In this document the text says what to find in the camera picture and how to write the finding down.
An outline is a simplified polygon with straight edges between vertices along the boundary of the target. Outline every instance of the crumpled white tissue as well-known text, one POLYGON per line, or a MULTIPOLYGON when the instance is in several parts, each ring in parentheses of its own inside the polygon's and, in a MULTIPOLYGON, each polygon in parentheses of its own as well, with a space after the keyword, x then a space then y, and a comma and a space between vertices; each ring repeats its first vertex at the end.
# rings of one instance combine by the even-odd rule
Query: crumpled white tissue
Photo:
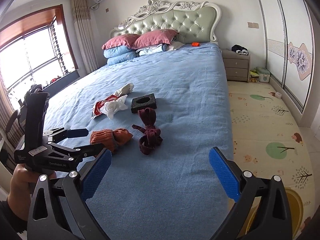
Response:
POLYGON ((106 102, 103 107, 100 108, 100 111, 103 114, 106 114, 110 120, 113 119, 113 116, 116 112, 120 110, 126 110, 128 107, 124 104, 125 99, 128 95, 119 97, 117 100, 106 102))
POLYGON ((113 94, 117 97, 123 96, 123 95, 127 95, 129 93, 131 93, 133 91, 134 88, 134 84, 133 83, 129 83, 126 84, 124 87, 118 89, 116 92, 114 92, 113 94))

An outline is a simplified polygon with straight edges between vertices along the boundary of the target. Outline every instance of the pillow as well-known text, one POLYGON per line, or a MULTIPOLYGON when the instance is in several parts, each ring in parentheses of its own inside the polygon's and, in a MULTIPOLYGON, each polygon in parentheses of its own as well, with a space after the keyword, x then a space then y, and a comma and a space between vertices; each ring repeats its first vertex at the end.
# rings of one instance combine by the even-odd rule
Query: pillow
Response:
POLYGON ((114 65, 117 63, 121 63, 121 62, 130 60, 130 59, 133 59, 135 57, 137 57, 137 54, 134 50, 132 50, 132 51, 127 52, 126 54, 123 54, 123 55, 120 55, 117 57, 108 58, 107 64, 108 64, 108 66, 111 66, 111 65, 114 65))
POLYGON ((132 45, 132 49, 142 49, 147 46, 157 45, 160 43, 171 44, 175 35, 177 35, 177 31, 162 29, 155 30, 151 32, 147 32, 141 35, 132 45))
POLYGON ((137 53, 139 54, 139 56, 151 55, 154 53, 165 51, 167 46, 168 46, 168 44, 165 44, 165 43, 158 44, 158 45, 152 45, 152 46, 148 46, 148 47, 145 47, 142 49, 138 49, 137 53))
POLYGON ((132 49, 128 48, 127 46, 121 45, 110 49, 105 49, 103 51, 103 55, 105 58, 117 57, 122 54, 126 54, 127 52, 131 51, 132 49))
POLYGON ((179 41, 173 41, 173 42, 171 42, 170 45, 167 46, 165 51, 177 50, 177 49, 180 49, 183 45, 185 45, 185 44, 181 43, 179 41))
POLYGON ((138 34, 123 34, 120 36, 116 36, 108 40, 107 43, 102 46, 102 49, 110 49, 121 45, 131 48, 132 44, 139 37, 140 35, 138 34))

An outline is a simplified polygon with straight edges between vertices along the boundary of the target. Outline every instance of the floor mat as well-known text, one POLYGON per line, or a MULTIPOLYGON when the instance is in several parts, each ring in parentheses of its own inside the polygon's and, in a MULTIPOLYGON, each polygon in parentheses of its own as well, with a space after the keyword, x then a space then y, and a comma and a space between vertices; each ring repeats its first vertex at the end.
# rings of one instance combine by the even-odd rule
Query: floor mat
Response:
POLYGON ((314 215, 315 205, 312 166, 300 130, 271 85, 228 82, 228 88, 234 161, 260 178, 279 175, 284 186, 301 198, 303 215, 291 211, 296 238, 314 215))

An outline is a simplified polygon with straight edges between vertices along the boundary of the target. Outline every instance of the red plastic package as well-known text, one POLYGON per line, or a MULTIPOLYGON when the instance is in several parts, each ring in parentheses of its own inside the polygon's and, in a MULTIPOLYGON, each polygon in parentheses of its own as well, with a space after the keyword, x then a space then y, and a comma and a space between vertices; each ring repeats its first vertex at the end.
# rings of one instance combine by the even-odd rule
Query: red plastic package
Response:
POLYGON ((115 95, 111 95, 111 96, 107 97, 105 100, 101 100, 101 101, 96 102, 93 107, 93 110, 92 110, 91 119, 94 119, 95 117, 102 114, 102 112, 100 111, 100 108, 103 107, 106 102, 114 101, 114 100, 117 100, 118 98, 119 97, 117 97, 115 95))

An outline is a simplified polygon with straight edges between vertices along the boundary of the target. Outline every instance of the nightstand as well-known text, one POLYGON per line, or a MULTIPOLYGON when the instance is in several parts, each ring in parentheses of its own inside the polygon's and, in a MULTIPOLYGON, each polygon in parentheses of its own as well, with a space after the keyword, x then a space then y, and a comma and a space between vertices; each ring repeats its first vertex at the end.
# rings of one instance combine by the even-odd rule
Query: nightstand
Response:
POLYGON ((250 53, 240 55, 228 49, 221 51, 227 80, 249 82, 250 53))

